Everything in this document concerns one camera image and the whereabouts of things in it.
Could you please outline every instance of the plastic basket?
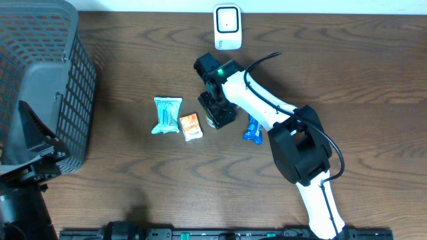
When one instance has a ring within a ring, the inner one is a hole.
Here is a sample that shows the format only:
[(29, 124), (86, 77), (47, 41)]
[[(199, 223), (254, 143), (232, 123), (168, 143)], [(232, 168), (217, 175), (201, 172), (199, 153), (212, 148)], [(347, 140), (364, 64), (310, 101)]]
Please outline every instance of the plastic basket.
[(0, 171), (35, 157), (25, 146), (18, 100), (67, 144), (71, 157), (58, 162), (61, 172), (83, 165), (96, 78), (77, 24), (65, 1), (0, 0)]

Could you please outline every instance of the wood grain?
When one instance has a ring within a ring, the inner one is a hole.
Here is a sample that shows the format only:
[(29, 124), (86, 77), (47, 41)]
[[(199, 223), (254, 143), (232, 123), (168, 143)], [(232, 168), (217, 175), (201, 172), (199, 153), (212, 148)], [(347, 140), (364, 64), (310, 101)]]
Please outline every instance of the wood grain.
[[(211, 14), (80, 13), (79, 33), (101, 69), (87, 162), (49, 182), (56, 230), (108, 221), (174, 227), (307, 225), (300, 194), (276, 169), (268, 138), (242, 140), (247, 115), (217, 131), (197, 102), (192, 68), (210, 51), (254, 71), (273, 94), (310, 104), (346, 158), (332, 183), (349, 225), (427, 238), (427, 17), (244, 14), (243, 47), (214, 49)], [(204, 137), (151, 135), (153, 98), (181, 96)], [(339, 168), (331, 158), (332, 171)]]

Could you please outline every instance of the orange packet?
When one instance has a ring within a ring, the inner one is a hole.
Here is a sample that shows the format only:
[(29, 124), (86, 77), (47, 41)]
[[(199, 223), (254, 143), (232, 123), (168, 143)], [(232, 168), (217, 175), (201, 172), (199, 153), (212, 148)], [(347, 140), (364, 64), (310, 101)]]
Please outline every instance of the orange packet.
[(184, 133), (185, 141), (191, 141), (203, 137), (199, 120), (195, 113), (185, 117), (180, 117), (179, 121), (181, 121), (181, 128)]

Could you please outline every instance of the blue packet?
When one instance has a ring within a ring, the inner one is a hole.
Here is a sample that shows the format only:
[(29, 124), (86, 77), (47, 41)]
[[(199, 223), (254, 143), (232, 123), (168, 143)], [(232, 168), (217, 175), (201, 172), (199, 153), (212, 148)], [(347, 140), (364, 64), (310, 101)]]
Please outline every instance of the blue packet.
[(249, 115), (249, 127), (248, 127), (248, 131), (246, 131), (246, 133), (243, 134), (243, 139), (252, 140), (254, 143), (261, 145), (262, 144), (262, 125), (258, 123), (258, 121), (256, 121), (254, 117), (252, 117), (250, 114), (248, 115)]
[(155, 97), (157, 107), (157, 118), (159, 123), (151, 130), (151, 134), (157, 133), (179, 133), (178, 114), (181, 106), (181, 97)]

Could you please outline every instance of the white background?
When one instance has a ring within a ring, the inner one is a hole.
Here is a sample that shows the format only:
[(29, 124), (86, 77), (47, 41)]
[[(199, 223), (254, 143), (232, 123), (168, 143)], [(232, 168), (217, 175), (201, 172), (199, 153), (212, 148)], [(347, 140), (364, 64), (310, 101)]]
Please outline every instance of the white background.
[(427, 0), (68, 0), (79, 11), (211, 13), (234, 3), (244, 13), (356, 13), (427, 15)]

